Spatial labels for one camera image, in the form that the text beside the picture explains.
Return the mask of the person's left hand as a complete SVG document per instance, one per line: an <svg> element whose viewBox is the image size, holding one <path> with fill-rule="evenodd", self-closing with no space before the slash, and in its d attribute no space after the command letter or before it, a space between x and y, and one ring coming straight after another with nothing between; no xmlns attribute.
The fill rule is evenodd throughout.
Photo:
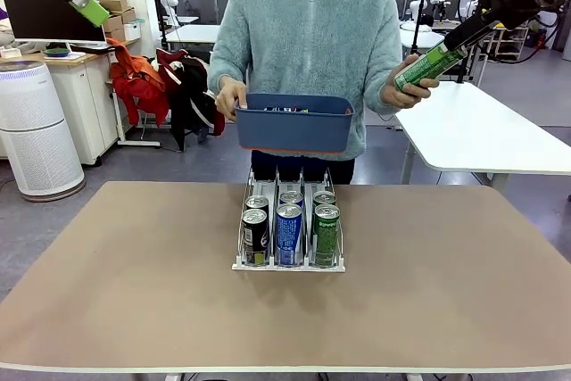
<svg viewBox="0 0 571 381"><path fill-rule="evenodd" d="M384 88L380 93L380 100L384 104L398 109L410 109L421 101L429 98L431 95L431 89L439 86L440 82L438 79L422 79L418 86L407 84L402 88L403 91L400 91L394 85L395 76L406 67L416 62L418 58L418 54L407 56L403 62L394 68L389 74Z"/></svg>

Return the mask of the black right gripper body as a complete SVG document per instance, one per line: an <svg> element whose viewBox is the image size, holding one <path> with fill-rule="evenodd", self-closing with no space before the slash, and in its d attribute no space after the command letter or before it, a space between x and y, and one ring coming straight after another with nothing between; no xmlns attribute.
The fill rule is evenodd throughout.
<svg viewBox="0 0 571 381"><path fill-rule="evenodd" d="M460 25L459 42L476 42L498 23L513 29L547 4L546 0L479 0L479 12Z"/></svg>

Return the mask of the person's right hand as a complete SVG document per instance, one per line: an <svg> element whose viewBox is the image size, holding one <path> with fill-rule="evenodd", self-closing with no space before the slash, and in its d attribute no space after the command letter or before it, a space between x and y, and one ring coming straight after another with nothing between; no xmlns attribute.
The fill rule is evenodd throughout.
<svg viewBox="0 0 571 381"><path fill-rule="evenodd" d="M229 76L222 76L219 79L219 93L215 101L218 112L230 122L235 122L236 107L247 108L246 96L247 86L244 82Z"/></svg>

